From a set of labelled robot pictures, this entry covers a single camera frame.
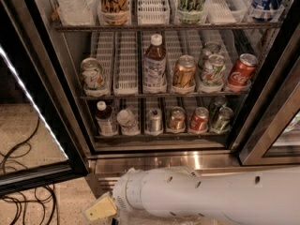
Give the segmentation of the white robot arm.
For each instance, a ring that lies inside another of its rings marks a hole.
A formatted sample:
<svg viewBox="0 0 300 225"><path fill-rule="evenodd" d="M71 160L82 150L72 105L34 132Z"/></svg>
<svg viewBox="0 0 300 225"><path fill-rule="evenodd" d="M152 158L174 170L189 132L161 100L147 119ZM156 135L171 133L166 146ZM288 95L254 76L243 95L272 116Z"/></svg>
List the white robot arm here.
<svg viewBox="0 0 300 225"><path fill-rule="evenodd" d="M216 218L235 225L300 225L297 167L202 175L190 167L130 169L83 215L93 221L119 211L155 217Z"/></svg>

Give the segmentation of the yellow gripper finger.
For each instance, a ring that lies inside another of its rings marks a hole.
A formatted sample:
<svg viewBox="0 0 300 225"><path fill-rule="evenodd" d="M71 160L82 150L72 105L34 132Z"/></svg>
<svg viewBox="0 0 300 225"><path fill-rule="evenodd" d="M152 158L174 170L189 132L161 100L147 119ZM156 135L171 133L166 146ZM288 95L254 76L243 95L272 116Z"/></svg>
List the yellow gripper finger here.
<svg viewBox="0 0 300 225"><path fill-rule="evenodd" d="M109 218L117 213L117 207L114 204L113 196L110 192L102 194L94 203L86 208L82 214L89 220Z"/></svg>

